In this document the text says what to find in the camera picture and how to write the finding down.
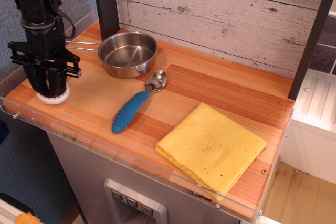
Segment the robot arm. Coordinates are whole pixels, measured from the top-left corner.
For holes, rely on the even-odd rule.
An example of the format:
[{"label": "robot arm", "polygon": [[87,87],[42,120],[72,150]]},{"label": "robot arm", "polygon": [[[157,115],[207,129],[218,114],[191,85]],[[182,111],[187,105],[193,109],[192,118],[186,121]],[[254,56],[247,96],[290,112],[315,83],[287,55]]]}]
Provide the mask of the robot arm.
[{"label": "robot arm", "polygon": [[21,25],[27,42],[10,42],[12,62],[24,66],[25,74],[33,89],[47,97],[56,98],[66,89],[66,77],[79,78],[80,58],[65,48],[62,18],[70,18],[58,7],[61,0],[14,0],[21,11]]}]

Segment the control panel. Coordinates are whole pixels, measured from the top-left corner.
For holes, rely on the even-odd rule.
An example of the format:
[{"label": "control panel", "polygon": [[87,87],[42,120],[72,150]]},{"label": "control panel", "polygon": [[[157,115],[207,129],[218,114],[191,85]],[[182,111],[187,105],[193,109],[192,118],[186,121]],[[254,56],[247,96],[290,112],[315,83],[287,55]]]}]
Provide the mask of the control panel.
[{"label": "control panel", "polygon": [[168,223],[167,208],[160,202],[111,178],[105,179],[104,188],[115,224],[137,223],[137,219],[139,223]]}]

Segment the yellow object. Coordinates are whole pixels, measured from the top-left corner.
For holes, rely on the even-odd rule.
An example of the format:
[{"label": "yellow object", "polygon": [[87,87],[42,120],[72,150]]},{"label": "yellow object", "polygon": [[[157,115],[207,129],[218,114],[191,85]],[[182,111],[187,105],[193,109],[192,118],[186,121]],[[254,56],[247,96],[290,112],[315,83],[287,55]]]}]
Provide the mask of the yellow object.
[{"label": "yellow object", "polygon": [[40,224],[40,220],[33,216],[30,212],[27,214],[20,214],[14,224]]},{"label": "yellow object", "polygon": [[226,195],[266,145],[256,134],[202,103],[156,144],[156,151],[197,183]]}]

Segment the white round base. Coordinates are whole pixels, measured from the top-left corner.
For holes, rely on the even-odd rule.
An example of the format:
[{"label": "white round base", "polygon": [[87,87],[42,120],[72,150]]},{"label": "white round base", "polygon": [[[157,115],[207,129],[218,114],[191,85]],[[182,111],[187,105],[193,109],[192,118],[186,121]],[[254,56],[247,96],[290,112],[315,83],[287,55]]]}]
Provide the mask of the white round base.
[{"label": "white round base", "polygon": [[66,83],[66,89],[62,95],[59,97],[45,97],[40,93],[37,93],[37,97],[40,99],[41,102],[48,104],[48,105],[57,105],[64,102],[70,95],[70,87]]}]

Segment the spoon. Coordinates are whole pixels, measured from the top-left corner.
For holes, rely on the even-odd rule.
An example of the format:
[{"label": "spoon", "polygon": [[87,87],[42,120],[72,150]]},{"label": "spoon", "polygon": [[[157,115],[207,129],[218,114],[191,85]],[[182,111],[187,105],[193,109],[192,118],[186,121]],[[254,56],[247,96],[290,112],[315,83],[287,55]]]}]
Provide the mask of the spoon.
[{"label": "spoon", "polygon": [[164,89],[168,81],[165,71],[159,70],[151,74],[145,82],[145,90],[133,96],[118,112],[112,123],[112,132],[119,133],[132,121],[140,106],[147,100],[150,93]]}]

